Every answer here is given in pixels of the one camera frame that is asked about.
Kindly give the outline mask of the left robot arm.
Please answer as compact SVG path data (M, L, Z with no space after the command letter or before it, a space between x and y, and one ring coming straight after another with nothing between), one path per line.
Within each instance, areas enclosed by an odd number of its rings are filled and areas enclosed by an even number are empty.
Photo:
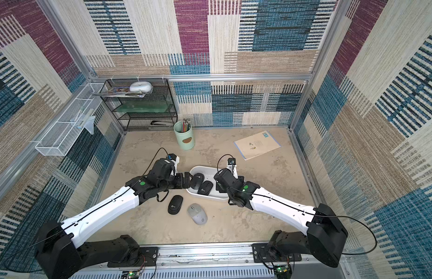
M43 224L36 235L35 258L49 279L68 279L79 270L104 262L136 259L139 245L129 236L88 242L102 227L159 193L189 188L189 174L179 173L179 156L171 153L145 175L126 182L115 194L59 223Z

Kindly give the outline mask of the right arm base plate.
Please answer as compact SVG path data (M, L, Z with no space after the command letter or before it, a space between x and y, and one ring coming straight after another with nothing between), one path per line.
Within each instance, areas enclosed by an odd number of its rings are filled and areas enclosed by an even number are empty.
M251 245L255 263L262 262L300 262L302 256L299 253L284 254L274 246L269 247L267 243L254 243Z

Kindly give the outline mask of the grey computer mouse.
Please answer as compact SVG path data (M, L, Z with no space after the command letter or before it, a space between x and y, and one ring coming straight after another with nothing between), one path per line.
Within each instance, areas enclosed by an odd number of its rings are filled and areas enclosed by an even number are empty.
M191 204L187 208L187 213L197 225L204 225L208 221L208 217L204 209L197 203Z

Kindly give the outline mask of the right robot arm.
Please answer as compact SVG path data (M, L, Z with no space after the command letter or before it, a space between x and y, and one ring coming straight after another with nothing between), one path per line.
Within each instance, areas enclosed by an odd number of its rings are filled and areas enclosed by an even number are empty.
M293 254L308 254L326 266L339 265L348 231L329 206L291 202L254 182L236 178L229 169L216 172L214 179L228 194L230 205L271 215L297 229L296 232L274 232L265 249L272 260L283 261Z

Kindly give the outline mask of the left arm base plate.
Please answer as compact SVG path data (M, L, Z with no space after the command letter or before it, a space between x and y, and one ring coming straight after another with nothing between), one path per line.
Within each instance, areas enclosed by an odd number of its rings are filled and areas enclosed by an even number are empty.
M138 249L133 249L124 260L117 262L108 262L107 267L141 267L155 266L158 256L158 247L140 246Z

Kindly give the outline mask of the white storage box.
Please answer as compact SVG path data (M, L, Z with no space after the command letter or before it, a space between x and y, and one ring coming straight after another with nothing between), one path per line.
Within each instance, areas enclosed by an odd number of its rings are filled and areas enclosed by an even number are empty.
M197 173L200 173L204 176L203 182L209 181L212 185L211 189L208 190L207 195L203 195L199 192L198 189L188 188L187 192L191 196L195 196L198 198L213 200L213 201L221 201L221 202L227 202L229 197L227 193L220 193L217 190L217 182L214 180L214 175L216 174L217 169L215 167L207 167L207 166L195 166L191 169L189 172L192 176L194 176Z

